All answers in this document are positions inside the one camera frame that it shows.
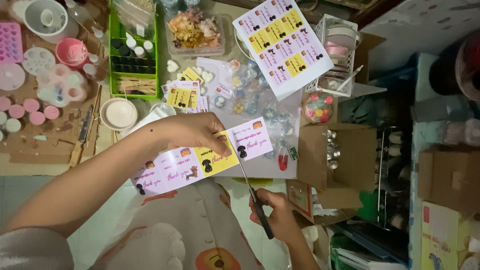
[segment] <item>paper sheet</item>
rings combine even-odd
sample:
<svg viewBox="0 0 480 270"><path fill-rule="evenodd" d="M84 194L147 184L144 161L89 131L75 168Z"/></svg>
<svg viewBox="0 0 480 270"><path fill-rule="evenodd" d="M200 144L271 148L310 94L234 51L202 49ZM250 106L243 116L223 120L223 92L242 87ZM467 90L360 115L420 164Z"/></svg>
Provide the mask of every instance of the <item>paper sheet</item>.
<svg viewBox="0 0 480 270"><path fill-rule="evenodd" d="M180 147L147 161L131 177L146 197L163 194L272 151L263 117L215 134L232 151L221 157L205 147Z"/></svg>
<svg viewBox="0 0 480 270"><path fill-rule="evenodd" d="M278 100L334 67L293 0L268 0L233 22Z"/></svg>

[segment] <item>white wire basket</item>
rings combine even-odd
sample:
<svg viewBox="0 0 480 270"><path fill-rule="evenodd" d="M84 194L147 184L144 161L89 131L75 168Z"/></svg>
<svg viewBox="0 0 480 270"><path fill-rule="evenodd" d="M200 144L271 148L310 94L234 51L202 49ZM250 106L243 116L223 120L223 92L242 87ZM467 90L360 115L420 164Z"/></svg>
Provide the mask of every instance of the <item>white wire basket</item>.
<svg viewBox="0 0 480 270"><path fill-rule="evenodd" d="M358 31L358 24L339 19L337 17L325 14L317 26L314 28L314 32L317 35L318 39L322 43L323 46L326 45L326 35L327 29L331 25L343 24L348 25L355 31ZM355 58L355 51L349 53L347 57L339 62L339 64L345 65L348 70L348 74L352 75L354 72L353 70L353 60ZM318 79L309 82L306 86L304 86L304 91L307 93L311 93L314 91L319 90L318 88ZM325 89L323 88L322 91L326 93L330 93L335 97L350 97L352 95L353 85L355 82L355 78L353 78L347 85L345 85L340 91L332 90L332 89Z"/></svg>

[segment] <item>pink cup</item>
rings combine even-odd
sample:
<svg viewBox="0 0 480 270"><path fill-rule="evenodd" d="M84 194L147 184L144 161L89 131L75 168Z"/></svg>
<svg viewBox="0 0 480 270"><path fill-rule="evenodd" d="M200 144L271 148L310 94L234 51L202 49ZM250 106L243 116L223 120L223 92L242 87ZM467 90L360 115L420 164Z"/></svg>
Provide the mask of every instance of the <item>pink cup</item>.
<svg viewBox="0 0 480 270"><path fill-rule="evenodd" d="M60 111L55 106L48 106L43 110L43 114L50 120L57 119L60 116Z"/></svg>
<svg viewBox="0 0 480 270"><path fill-rule="evenodd" d="M22 118L25 114L25 109L23 108L22 105L11 105L10 108L8 108L8 114L10 117L19 119Z"/></svg>
<svg viewBox="0 0 480 270"><path fill-rule="evenodd" d="M34 125L41 125L45 122L45 115L40 111L34 111L28 117L30 123Z"/></svg>
<svg viewBox="0 0 480 270"><path fill-rule="evenodd" d="M40 108L40 103L36 99L28 98L24 101L25 111L32 113L37 111Z"/></svg>
<svg viewBox="0 0 480 270"><path fill-rule="evenodd" d="M87 52L87 47L81 40L70 37L62 40L55 48L60 63L75 69L81 69L89 62Z"/></svg>
<svg viewBox="0 0 480 270"><path fill-rule="evenodd" d="M0 111L8 111L12 105L12 101L8 97L0 97Z"/></svg>

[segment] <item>green plastic basket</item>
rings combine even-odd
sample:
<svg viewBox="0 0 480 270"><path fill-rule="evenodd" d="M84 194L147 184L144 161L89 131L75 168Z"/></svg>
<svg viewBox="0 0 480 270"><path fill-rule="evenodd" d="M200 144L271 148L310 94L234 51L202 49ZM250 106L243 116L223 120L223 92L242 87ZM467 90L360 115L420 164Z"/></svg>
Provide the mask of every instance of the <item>green plastic basket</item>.
<svg viewBox="0 0 480 270"><path fill-rule="evenodd" d="M109 25L110 25L110 38L120 38L124 42L126 41L127 37L125 35L125 30L123 25L120 23L117 14L112 10L109 16ZM149 40L145 39L139 35L132 35L133 38L137 41L138 46L143 46L144 42L149 40L154 45L154 51L149 53L147 52L147 58L151 58L155 61L155 68L156 74L137 74L137 73L121 73L115 72L112 69L112 61L110 58L110 93L112 96L124 98L127 97L128 99L133 98L141 98L145 100L159 100L163 97L163 91L160 89L160 82L158 81L158 46L157 46L157 28L158 28L158 20L155 21L155 34L154 39ZM110 54L111 56L120 56L119 51L111 46L110 47ZM125 95L120 94L119 91L119 81L120 77L134 77L134 78L146 78L146 79L156 79L156 93L155 95Z"/></svg>

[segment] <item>pink candle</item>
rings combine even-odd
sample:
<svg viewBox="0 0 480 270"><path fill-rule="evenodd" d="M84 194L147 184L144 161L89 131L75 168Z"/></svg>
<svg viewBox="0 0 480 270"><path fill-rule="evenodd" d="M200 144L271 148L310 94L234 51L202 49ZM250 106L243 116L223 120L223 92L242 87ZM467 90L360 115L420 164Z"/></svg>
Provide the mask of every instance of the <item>pink candle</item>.
<svg viewBox="0 0 480 270"><path fill-rule="evenodd" d="M50 120L57 119L60 116L60 111L55 106L48 106L43 110L43 114Z"/></svg>
<svg viewBox="0 0 480 270"><path fill-rule="evenodd" d="M30 119L30 123L34 125L41 125L45 122L45 115L40 111L34 111L28 117Z"/></svg>
<svg viewBox="0 0 480 270"><path fill-rule="evenodd" d="M8 108L8 114L10 117L19 119L22 118L25 114L25 109L23 108L22 105L11 105L10 108Z"/></svg>
<svg viewBox="0 0 480 270"><path fill-rule="evenodd" d="M12 102L8 97L0 97L0 111L8 111Z"/></svg>
<svg viewBox="0 0 480 270"><path fill-rule="evenodd" d="M25 111L32 113L40 108L40 103L36 99L29 98L24 101Z"/></svg>

